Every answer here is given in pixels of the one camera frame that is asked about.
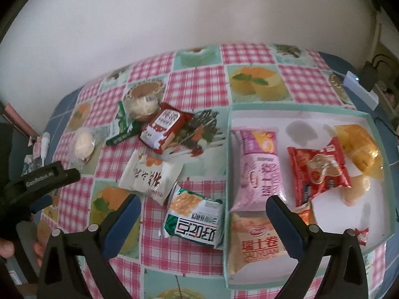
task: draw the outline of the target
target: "finger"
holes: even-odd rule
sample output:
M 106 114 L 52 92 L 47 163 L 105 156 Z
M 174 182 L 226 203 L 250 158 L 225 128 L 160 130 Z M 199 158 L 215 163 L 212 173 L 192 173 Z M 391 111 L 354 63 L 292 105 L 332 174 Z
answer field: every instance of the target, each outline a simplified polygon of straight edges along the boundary
M 10 258 L 14 255 L 14 244 L 11 241 L 0 239 L 0 256 Z
M 38 258 L 43 259 L 44 248 L 39 243 L 35 243 L 33 245 L 33 251 L 35 252 Z

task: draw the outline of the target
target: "bottle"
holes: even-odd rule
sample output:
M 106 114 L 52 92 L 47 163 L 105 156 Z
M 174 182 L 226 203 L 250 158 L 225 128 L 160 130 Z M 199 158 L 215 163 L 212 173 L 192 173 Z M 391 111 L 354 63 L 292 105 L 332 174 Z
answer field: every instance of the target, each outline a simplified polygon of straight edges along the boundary
M 46 159 L 47 156 L 47 151 L 49 149 L 49 144 L 50 144 L 50 134 L 48 132 L 45 132 L 41 137 L 41 148 L 40 148 L 41 163 L 43 166 L 44 166 L 44 160 Z

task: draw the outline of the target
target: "yellow bread package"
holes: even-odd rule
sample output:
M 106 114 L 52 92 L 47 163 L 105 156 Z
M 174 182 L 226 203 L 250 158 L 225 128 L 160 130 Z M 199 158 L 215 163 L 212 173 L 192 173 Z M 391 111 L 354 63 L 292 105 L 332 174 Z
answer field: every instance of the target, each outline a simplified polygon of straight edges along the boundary
M 297 208 L 294 212 L 298 213 L 307 225 L 309 224 L 309 203 Z M 246 218 L 236 213 L 231 214 L 230 251 L 227 263 L 230 275 L 237 273 L 249 263 L 286 253 L 269 219 L 266 217 Z
M 382 155 L 370 134 L 359 125 L 334 126 L 344 153 L 365 175 L 383 179 Z

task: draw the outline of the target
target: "white pastry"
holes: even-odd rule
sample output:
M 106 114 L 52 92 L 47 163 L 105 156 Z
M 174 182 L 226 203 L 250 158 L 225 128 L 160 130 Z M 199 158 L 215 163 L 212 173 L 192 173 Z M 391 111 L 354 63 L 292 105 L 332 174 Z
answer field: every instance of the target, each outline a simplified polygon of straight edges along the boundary
M 85 160 L 94 151 L 93 137 L 89 132 L 81 132 L 75 142 L 75 156 Z

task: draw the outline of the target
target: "table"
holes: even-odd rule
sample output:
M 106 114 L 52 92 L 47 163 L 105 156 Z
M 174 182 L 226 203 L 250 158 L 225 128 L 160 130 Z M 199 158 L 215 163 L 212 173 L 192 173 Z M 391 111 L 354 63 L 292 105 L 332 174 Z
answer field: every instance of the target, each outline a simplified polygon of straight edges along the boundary
M 218 129 L 222 136 L 227 133 L 223 129 L 227 129 L 226 114 L 232 102 L 264 101 L 265 98 L 258 92 L 244 94 L 230 84 L 237 73 L 250 73 L 276 84 L 283 83 L 285 88 L 282 87 L 279 100 L 286 102 L 329 104 L 352 109 L 354 104 L 363 107 L 360 99 L 350 91 L 346 94 L 337 86 L 336 77 L 324 59 L 328 57 L 322 57 L 318 52 L 301 51 L 286 45 L 226 44 L 164 53 L 139 61 L 97 77 L 61 101 L 48 125 L 57 127 L 48 158 L 60 160 L 64 168 L 69 168 L 68 146 L 77 127 L 105 129 L 114 119 L 117 102 L 123 95 L 129 89 L 149 83 L 162 85 L 163 101 L 181 110 L 213 109 L 219 112 Z M 41 218 L 52 229 L 59 227 L 66 232 L 84 230 L 93 216 L 93 200 L 107 185 L 116 186 L 134 149 L 150 153 L 137 138 L 113 147 L 103 145 L 94 154 L 90 165 L 85 167 L 79 182 L 54 193 L 58 205 L 43 210 Z M 183 187 L 207 197 L 224 197 L 223 172 L 215 174 L 203 165 L 203 172 L 198 173 L 190 165 L 186 166 L 188 168 L 180 181 Z M 133 298 L 179 298 L 179 289 L 184 298 L 271 299 L 276 296 L 280 288 L 248 292 L 227 290 L 223 280 L 222 252 L 178 237 L 162 239 L 158 231 L 165 214 L 165 207 L 161 208 L 146 198 L 142 206 L 138 244 L 126 250 L 125 255 L 110 260 Z M 385 253 L 386 245 L 383 244 L 365 258 L 370 293 L 375 292 L 383 280 Z M 99 298 L 98 289 L 83 261 L 82 269 L 93 297 Z M 313 281 L 306 298 L 314 297 L 320 283 L 321 278 Z

